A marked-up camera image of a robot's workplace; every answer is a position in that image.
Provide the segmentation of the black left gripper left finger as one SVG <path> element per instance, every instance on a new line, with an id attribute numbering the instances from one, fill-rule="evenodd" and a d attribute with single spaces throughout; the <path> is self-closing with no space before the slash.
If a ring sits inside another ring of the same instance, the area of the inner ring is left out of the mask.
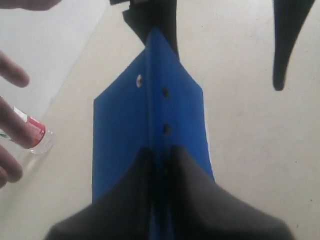
<path id="1" fill-rule="evenodd" d="M 150 236 L 154 154 L 142 148 L 124 176 L 102 197 L 53 225 L 47 240 L 147 240 Z"/>

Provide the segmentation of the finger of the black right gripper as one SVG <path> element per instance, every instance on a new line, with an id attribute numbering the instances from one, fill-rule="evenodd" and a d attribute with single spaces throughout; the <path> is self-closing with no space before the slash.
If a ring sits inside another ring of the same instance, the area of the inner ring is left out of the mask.
<path id="1" fill-rule="evenodd" d="M 129 8 L 122 12 L 122 16 L 143 44 L 150 31 L 157 28 L 173 52 L 179 55 L 176 0 L 130 0 Z"/>
<path id="2" fill-rule="evenodd" d="M 274 0 L 274 60 L 273 87 L 285 87 L 287 67 L 303 24 L 314 5 L 314 0 Z"/>

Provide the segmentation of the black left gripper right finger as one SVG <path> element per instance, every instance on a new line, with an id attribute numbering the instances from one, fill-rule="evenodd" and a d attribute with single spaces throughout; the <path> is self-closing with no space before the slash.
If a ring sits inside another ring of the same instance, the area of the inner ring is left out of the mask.
<path id="1" fill-rule="evenodd" d="M 175 239 L 294 239 L 282 220 L 250 206 L 217 185 L 182 146 L 171 148 L 167 168 Z"/>

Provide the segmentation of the person's bare hand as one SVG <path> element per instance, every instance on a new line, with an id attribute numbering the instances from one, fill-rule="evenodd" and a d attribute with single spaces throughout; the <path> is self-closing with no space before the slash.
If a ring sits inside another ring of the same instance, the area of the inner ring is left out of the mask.
<path id="1" fill-rule="evenodd" d="M 59 0 L 2 0 L 0 8 L 47 11 L 59 3 Z M 30 82 L 30 77 L 26 71 L 3 52 L 0 53 L 0 76 L 19 88 L 26 87 Z M 25 149 L 33 147 L 32 134 L 25 126 L 24 121 L 2 97 L 0 98 L 0 129 L 21 147 Z M 1 146 L 0 187 L 3 188 L 7 183 L 16 183 L 22 176 L 22 166 Z"/>

